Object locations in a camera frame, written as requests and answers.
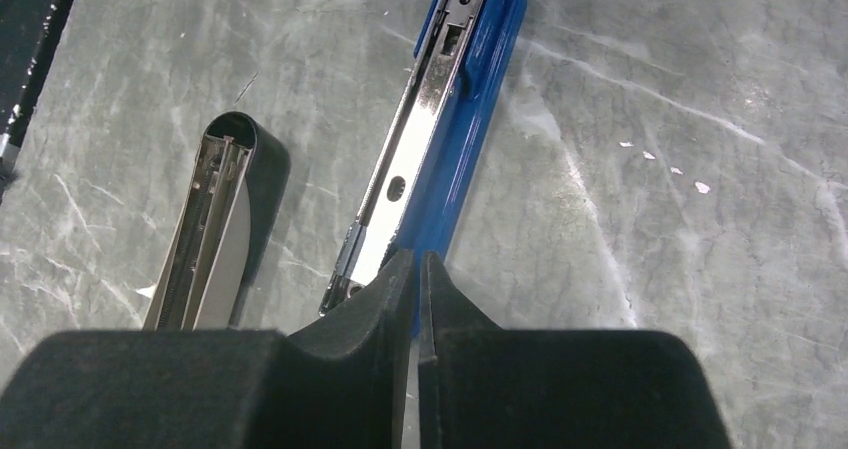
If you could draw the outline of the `black silver stapler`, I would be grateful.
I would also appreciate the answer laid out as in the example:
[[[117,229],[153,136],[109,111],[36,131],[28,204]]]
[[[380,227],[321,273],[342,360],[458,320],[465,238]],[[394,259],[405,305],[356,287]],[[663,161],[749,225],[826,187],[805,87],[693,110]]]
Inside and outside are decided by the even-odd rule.
[[[287,149],[251,116],[230,111],[209,123],[143,329],[237,325],[290,168]]]

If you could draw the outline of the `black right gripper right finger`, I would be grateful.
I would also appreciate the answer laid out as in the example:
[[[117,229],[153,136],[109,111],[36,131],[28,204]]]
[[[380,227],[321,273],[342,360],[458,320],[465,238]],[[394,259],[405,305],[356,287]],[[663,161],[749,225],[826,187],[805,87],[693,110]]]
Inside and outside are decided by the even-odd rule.
[[[441,258],[421,264],[425,448],[726,448],[702,367],[678,337],[494,323]]]

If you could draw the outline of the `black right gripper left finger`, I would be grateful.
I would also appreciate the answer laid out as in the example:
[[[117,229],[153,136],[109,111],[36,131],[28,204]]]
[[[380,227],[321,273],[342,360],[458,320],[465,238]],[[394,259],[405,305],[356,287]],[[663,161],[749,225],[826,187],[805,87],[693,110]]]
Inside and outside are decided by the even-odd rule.
[[[301,330],[53,334],[1,396],[5,448],[397,448],[416,266]]]

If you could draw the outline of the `blue black stapler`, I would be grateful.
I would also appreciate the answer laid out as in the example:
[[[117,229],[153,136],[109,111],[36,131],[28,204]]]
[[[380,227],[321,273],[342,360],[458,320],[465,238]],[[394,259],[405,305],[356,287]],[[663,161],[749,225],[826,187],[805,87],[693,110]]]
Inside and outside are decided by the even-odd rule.
[[[388,134],[318,312],[372,283],[399,250],[445,257],[527,0],[432,0]]]

